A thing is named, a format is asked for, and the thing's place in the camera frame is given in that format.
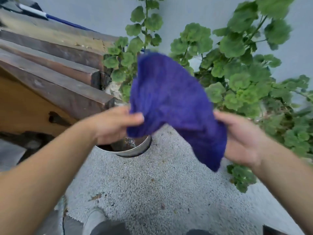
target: blue cloth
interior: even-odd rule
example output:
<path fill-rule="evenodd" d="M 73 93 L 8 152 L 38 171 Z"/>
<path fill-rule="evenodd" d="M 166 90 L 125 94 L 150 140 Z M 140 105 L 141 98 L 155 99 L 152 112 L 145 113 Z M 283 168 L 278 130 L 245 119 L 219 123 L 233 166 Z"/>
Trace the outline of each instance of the blue cloth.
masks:
<path fill-rule="evenodd" d="M 127 128 L 129 137 L 153 134 L 168 123 L 191 145 L 200 162 L 214 172 L 219 169 L 226 127 L 214 119 L 204 89 L 180 64 L 159 53 L 141 56 L 130 103 L 131 113 L 142 112 L 145 122 Z"/>

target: pebbled floor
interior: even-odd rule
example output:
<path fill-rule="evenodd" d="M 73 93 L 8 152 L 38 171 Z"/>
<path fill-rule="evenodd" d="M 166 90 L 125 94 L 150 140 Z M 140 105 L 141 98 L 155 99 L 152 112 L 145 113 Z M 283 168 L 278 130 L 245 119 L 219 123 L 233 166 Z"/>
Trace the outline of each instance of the pebbled floor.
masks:
<path fill-rule="evenodd" d="M 94 206 L 126 221 L 132 234 L 185 234 L 205 229 L 214 235 L 262 234 L 268 225 L 303 234 L 258 182 L 241 194 L 229 183 L 227 160 L 217 173 L 197 161 L 188 143 L 170 126 L 153 136 L 136 158 L 92 150 L 69 186 L 68 215 L 84 221 Z"/>

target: shoe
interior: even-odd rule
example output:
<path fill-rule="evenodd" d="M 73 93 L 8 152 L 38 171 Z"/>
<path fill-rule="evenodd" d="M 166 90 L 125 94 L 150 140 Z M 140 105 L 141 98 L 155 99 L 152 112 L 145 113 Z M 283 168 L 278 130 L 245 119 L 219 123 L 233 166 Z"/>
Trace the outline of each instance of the shoe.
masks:
<path fill-rule="evenodd" d="M 93 208 L 86 221 L 84 222 L 83 233 L 82 235 L 90 235 L 92 230 L 101 222 L 107 220 L 107 217 L 104 211 L 98 207 Z"/>

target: gray wall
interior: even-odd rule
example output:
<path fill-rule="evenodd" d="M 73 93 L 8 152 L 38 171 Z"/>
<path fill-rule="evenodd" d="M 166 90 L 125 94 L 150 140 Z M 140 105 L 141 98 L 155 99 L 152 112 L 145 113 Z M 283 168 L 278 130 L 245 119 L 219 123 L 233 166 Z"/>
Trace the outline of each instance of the gray wall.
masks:
<path fill-rule="evenodd" d="M 34 0 L 41 8 L 59 18 L 80 24 L 95 31 L 126 36 L 125 26 L 131 24 L 132 10 L 139 5 L 136 0 Z M 159 51 L 168 53 L 170 43 L 179 36 L 185 25 L 200 23 L 212 30 L 226 26 L 239 2 L 245 0 L 165 0 L 160 4 L 163 27 L 159 31 L 163 42 Z M 306 74 L 313 70 L 313 0 L 296 0 L 287 21 L 292 25 L 291 38 L 280 49 L 273 52 L 283 64 L 273 71 L 278 80 Z M 260 43 L 258 52 L 267 54 L 271 50 Z"/>

